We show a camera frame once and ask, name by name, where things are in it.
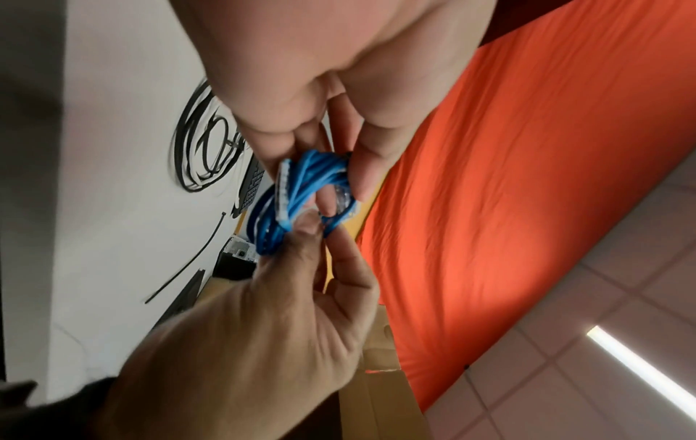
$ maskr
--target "orange fabric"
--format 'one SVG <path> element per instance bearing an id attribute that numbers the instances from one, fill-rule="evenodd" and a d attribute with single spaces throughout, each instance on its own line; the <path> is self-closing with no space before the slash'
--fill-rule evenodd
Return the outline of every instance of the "orange fabric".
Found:
<path id="1" fill-rule="evenodd" d="M 427 408 L 696 145 L 696 2 L 574 0 L 479 49 L 359 238 Z"/>

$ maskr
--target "blue ethernet cable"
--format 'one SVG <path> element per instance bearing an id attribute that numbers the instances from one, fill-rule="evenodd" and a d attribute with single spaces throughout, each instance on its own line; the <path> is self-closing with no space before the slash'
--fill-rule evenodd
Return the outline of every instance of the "blue ethernet cable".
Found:
<path id="1" fill-rule="evenodd" d="M 345 209 L 339 209 L 333 217 L 322 216 L 324 236 L 347 220 L 357 208 L 349 192 L 347 168 L 347 157 L 316 150 L 306 151 L 298 162 L 282 161 L 278 180 L 259 198 L 246 225 L 246 234 L 259 255 L 278 250 L 307 200 L 325 185 L 345 190 L 349 200 Z"/>

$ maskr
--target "cable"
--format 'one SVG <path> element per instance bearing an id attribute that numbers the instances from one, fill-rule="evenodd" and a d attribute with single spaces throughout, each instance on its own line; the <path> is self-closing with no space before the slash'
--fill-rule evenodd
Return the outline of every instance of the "cable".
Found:
<path id="1" fill-rule="evenodd" d="M 342 206 L 335 216 L 321 218 L 324 236 L 349 218 L 357 202 L 349 191 L 347 167 L 346 157 L 316 150 L 306 151 L 297 163 L 282 161 L 278 181 L 259 198 L 246 225 L 246 234 L 257 252 L 276 252 L 305 202 L 325 185 L 335 185 L 338 204 Z"/>
<path id="2" fill-rule="evenodd" d="M 220 221 L 217 222 L 217 226 L 215 226 L 215 230 L 212 232 L 212 235 L 210 236 L 210 238 L 208 239 L 208 241 L 205 242 L 205 244 L 203 245 L 203 247 L 193 256 L 193 258 L 191 258 L 191 259 L 186 263 L 186 265 L 184 265 L 177 273 L 175 273 L 174 275 L 172 275 L 172 278 L 169 278 L 169 279 L 167 280 L 166 283 L 162 284 L 162 287 L 160 287 L 159 289 L 157 289 L 157 291 L 155 291 L 152 295 L 150 295 L 150 296 L 145 300 L 145 304 L 147 304 L 147 303 L 149 303 L 150 301 L 152 301 L 157 295 L 159 295 L 163 290 L 165 290 L 165 289 L 167 288 L 167 286 L 169 286 L 169 285 L 171 284 L 171 282 L 174 281 L 174 280 L 176 279 L 176 277 L 178 277 L 179 275 L 181 275 L 181 273 L 182 273 L 184 270 L 186 270 L 186 268 L 187 268 L 188 266 L 190 266 L 191 263 L 194 262 L 194 260 L 195 260 L 196 258 L 198 258 L 200 254 L 203 253 L 203 251 L 205 250 L 205 248 L 208 247 L 208 245 L 210 244 L 210 242 L 211 242 L 211 241 L 213 240 L 213 238 L 215 237 L 215 234 L 218 233 L 218 229 L 220 229 L 220 225 L 223 224 L 223 220 L 225 219 L 225 216 L 226 216 L 226 215 L 227 215 L 226 212 L 223 212 L 223 213 L 222 213 L 222 215 L 220 216 Z"/>
<path id="3" fill-rule="evenodd" d="M 224 178 L 237 163 L 247 144 L 238 131 L 230 138 L 230 122 L 224 116 L 218 115 L 219 105 L 208 118 L 196 140 L 205 115 L 217 102 L 207 80 L 203 80 L 188 99 L 174 130 L 176 179 L 189 193 L 203 191 Z M 218 124 L 222 125 L 224 136 L 215 161 L 211 164 L 208 162 L 210 134 Z"/>

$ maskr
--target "light fixture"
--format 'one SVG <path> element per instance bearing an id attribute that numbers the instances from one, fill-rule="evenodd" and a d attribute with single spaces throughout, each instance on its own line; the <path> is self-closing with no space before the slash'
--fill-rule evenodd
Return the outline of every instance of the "light fixture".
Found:
<path id="1" fill-rule="evenodd" d="M 598 325 L 587 332 L 587 335 L 619 362 L 627 366 L 630 371 L 637 374 L 638 377 L 653 387 L 658 393 L 662 394 L 667 400 L 696 421 L 696 397 L 693 397 L 687 390 L 647 363 L 642 357 L 633 353 L 632 350 L 617 341 Z"/>

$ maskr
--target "hand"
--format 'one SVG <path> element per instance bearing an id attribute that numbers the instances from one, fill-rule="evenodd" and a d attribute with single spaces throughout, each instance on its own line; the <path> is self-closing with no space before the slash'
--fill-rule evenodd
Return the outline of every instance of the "hand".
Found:
<path id="1" fill-rule="evenodd" d="M 99 439 L 277 439 L 355 373 L 378 285 L 348 232 L 305 213 L 253 279 L 147 336 L 95 425 Z"/>
<path id="2" fill-rule="evenodd" d="M 171 0 L 208 81 L 270 175 L 307 149 L 353 151 L 367 199 L 479 45 L 496 0 Z M 335 212 L 330 188 L 318 206 Z"/>

